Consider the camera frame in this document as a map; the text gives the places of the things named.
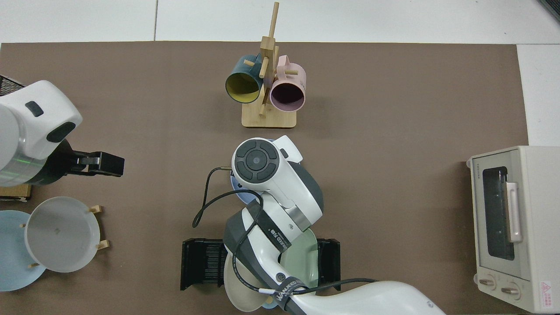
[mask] oven door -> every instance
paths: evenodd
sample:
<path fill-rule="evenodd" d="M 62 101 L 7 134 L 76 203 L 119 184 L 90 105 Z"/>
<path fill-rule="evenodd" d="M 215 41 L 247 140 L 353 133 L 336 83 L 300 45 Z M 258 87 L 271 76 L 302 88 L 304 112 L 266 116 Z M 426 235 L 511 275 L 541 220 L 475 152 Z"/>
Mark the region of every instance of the oven door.
<path fill-rule="evenodd" d="M 531 280 L 519 150 L 475 158 L 472 170 L 480 265 Z"/>

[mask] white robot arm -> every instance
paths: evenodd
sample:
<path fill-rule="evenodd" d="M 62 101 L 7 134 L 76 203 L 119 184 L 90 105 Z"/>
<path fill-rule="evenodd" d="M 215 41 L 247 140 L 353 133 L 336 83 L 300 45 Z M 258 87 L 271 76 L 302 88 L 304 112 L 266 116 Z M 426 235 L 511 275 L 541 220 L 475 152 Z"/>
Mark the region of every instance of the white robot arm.
<path fill-rule="evenodd" d="M 444 314 L 420 291 L 395 281 L 369 283 L 328 297 L 298 294 L 304 284 L 278 263 L 278 256 L 323 214 L 321 190 L 295 162 L 301 160 L 286 136 L 273 142 L 249 139 L 232 157 L 234 176 L 245 188 L 263 192 L 263 207 L 255 200 L 232 216 L 223 241 L 229 255 L 260 281 L 260 291 L 271 294 L 291 314 Z"/>
<path fill-rule="evenodd" d="M 121 176 L 124 159 L 72 150 L 65 138 L 81 122 L 72 102 L 48 81 L 0 96 L 0 186 L 45 185 L 66 174 Z"/>

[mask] oven knob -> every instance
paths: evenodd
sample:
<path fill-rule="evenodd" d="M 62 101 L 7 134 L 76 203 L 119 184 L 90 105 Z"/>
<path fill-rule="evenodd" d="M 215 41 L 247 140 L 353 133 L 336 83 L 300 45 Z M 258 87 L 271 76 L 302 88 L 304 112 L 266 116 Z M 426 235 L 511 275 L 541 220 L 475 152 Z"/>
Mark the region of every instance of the oven knob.
<path fill-rule="evenodd" d="M 496 281 L 491 275 L 485 275 L 483 279 L 478 279 L 478 283 L 487 286 L 490 290 L 496 289 Z"/>
<path fill-rule="evenodd" d="M 510 282 L 509 287 L 502 288 L 501 290 L 505 294 L 509 294 L 510 296 L 512 296 L 514 300 L 519 300 L 521 298 L 521 291 L 519 290 L 519 287 L 513 282 Z"/>

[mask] teal mug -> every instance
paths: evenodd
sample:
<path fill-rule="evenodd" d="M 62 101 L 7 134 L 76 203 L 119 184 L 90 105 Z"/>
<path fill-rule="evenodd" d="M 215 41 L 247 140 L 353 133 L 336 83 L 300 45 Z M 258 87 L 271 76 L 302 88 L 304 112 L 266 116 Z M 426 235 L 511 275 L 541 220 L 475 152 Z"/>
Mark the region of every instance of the teal mug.
<path fill-rule="evenodd" d="M 239 103 L 254 102 L 263 86 L 263 79 L 259 77 L 262 64 L 260 54 L 241 57 L 226 79 L 227 94 Z"/>

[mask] brown table mat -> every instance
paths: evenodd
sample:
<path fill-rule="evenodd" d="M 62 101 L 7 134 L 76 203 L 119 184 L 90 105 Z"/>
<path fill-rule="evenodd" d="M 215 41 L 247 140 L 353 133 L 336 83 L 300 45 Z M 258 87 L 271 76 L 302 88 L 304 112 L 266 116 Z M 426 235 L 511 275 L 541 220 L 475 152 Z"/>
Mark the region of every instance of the brown table mat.
<path fill-rule="evenodd" d="M 230 314 L 224 288 L 179 290 L 181 243 L 222 238 L 242 208 L 232 196 L 200 207 L 204 181 L 236 146 L 289 135 L 325 196 L 312 227 L 342 244 L 342 278 L 414 285 L 448 314 L 521 310 L 478 291 L 472 199 L 464 161 L 526 145 L 514 45 L 280 43 L 307 72 L 294 129 L 246 129 L 224 81 L 258 43 L 136 42 L 3 44 L 0 73 L 49 80 L 83 115 L 75 150 L 126 158 L 122 178 L 67 176 L 34 190 L 31 212 L 54 196 L 101 204 L 111 247 L 85 268 L 13 293 L 2 314 Z M 218 173 L 210 196 L 230 190 Z M 348 290 L 355 285 L 347 285 Z M 258 314 L 278 314 L 259 310 Z"/>

